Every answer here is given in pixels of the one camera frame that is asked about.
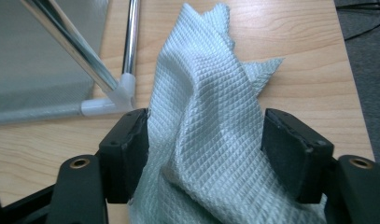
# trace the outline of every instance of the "floor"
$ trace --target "floor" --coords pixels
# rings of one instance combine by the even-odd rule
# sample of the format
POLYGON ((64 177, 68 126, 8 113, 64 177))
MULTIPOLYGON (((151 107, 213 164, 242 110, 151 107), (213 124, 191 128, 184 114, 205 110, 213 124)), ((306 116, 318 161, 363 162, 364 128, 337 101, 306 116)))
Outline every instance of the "floor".
MULTIPOLYGON (((380 1, 335 0, 336 6, 380 1)), ((380 24, 379 10, 337 10, 344 38, 360 34, 380 24)), ((380 163, 380 26, 367 34, 346 40, 346 50, 359 93, 362 112, 380 163)))

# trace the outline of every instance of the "wood grain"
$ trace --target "wood grain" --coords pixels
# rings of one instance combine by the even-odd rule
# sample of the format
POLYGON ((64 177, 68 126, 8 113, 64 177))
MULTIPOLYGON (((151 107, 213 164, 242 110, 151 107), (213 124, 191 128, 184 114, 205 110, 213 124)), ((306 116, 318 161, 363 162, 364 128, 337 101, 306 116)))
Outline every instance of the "wood grain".
MULTIPOLYGON (((217 1, 188 1, 197 11, 217 1)), ((184 1, 141 3, 136 66, 138 106, 149 103, 158 53, 184 1)), ((225 1, 231 36, 242 61, 283 57, 260 95, 263 108, 286 110, 335 145, 335 156, 373 159, 345 43, 331 0, 225 1)), ((120 75, 127 0, 110 0, 101 58, 120 75)), ((103 97, 99 88, 95 97, 103 97)), ((7 205, 54 183, 59 166, 93 154, 120 115, 0 126, 0 200, 7 205)), ((124 205, 110 206, 110 223, 129 223, 124 205)))

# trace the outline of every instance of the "black mechanical arm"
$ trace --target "black mechanical arm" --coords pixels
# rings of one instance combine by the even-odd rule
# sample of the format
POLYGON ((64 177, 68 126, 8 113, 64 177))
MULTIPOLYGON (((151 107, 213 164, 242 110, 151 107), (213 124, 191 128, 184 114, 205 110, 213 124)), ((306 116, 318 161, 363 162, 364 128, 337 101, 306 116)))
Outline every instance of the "black mechanical arm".
MULTIPOLYGON (((54 186, 6 207, 0 224, 108 223, 108 203, 129 202, 148 160, 148 110, 124 115, 96 155, 64 162, 54 186)), ((289 113, 267 109, 261 150, 298 203, 327 196, 329 224, 380 223, 380 166, 332 156, 333 144, 289 113)))

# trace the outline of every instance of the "metal pole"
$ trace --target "metal pole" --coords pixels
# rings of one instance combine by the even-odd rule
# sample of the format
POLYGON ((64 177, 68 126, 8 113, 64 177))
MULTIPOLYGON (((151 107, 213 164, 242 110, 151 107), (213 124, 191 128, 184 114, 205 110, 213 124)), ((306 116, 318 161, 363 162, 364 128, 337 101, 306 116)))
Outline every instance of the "metal pole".
POLYGON ((134 69, 136 65, 138 20, 140 14, 139 10, 140 0, 130 0, 122 74, 129 73, 134 75, 134 69))
POLYGON ((21 1, 102 91, 111 92, 117 88, 118 81, 54 0, 21 1))

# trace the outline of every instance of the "black cable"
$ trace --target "black cable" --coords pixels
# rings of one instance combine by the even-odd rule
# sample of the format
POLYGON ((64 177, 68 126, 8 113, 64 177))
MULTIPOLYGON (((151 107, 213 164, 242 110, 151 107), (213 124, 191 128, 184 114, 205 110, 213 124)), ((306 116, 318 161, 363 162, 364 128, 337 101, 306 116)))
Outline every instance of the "black cable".
MULTIPOLYGON (((344 6, 338 6, 338 7, 336 7, 336 9, 337 10, 350 9, 350 10, 378 10, 378 11, 380 11, 380 3, 359 3, 359 4, 352 4, 352 5, 344 5, 344 6)), ((378 27, 380 27, 380 23, 377 24, 376 26, 374 26, 373 28, 369 29, 369 30, 361 32, 360 34, 352 35, 348 38, 345 38, 345 41, 357 38, 361 35, 365 35, 365 34, 371 32, 372 30, 374 30, 378 27)))
POLYGON ((380 3, 359 3, 359 4, 352 4, 352 5, 343 5, 336 7, 337 9, 340 7, 366 7, 366 6, 380 6, 380 3))
POLYGON ((345 41, 348 41, 348 40, 351 40, 351 39, 357 38, 357 37, 359 37, 359 36, 361 36, 361 35, 365 35, 365 34, 371 32, 371 31, 373 31, 374 29, 378 28, 379 26, 380 26, 380 23, 377 24, 376 26, 374 26, 373 28, 369 29, 369 30, 366 30, 366 31, 361 32, 361 33, 359 33, 359 34, 357 34, 357 35, 352 35, 352 36, 350 36, 350 37, 348 37, 348 38, 345 38, 345 41))

